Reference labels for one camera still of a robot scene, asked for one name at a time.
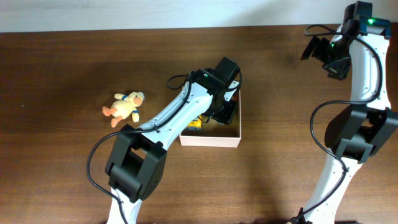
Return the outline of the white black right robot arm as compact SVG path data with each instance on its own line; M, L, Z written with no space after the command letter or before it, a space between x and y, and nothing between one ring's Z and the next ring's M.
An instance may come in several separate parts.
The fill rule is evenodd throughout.
M386 88L386 55L391 23L373 17L370 2L356 1L345 9L337 29L309 33L312 39L302 60L322 62L328 77L344 80L352 74L349 100L332 100L318 105L310 124L324 106L346 105L328 124L323 142L315 143L326 152L326 161L315 190L290 223L335 223L338 206L351 179L361 166L376 155L397 129Z

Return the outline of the yellow plush duck toy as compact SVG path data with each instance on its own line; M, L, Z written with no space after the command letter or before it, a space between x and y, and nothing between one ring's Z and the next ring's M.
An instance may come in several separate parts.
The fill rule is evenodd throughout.
M145 96L141 91L134 91L128 95L117 93L114 95L116 101L108 108L103 106L102 113L111 119L111 127L115 128L118 123L125 120L129 116L132 117L134 123L140 120L139 110L137 109L144 102Z

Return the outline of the pink cardboard box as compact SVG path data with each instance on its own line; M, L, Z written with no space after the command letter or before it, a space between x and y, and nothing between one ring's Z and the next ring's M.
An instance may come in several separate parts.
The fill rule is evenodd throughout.
M203 123L201 130L188 130L187 128L179 135L182 146L200 147L238 147L242 138L241 124L241 94L238 94L238 110L230 125L219 124L211 119L208 123Z

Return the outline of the yellow grey toy truck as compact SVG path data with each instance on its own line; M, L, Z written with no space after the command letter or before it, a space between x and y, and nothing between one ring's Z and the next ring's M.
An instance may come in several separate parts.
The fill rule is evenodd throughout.
M195 119L193 119L187 126L188 130L201 130L202 128L202 115L197 116Z

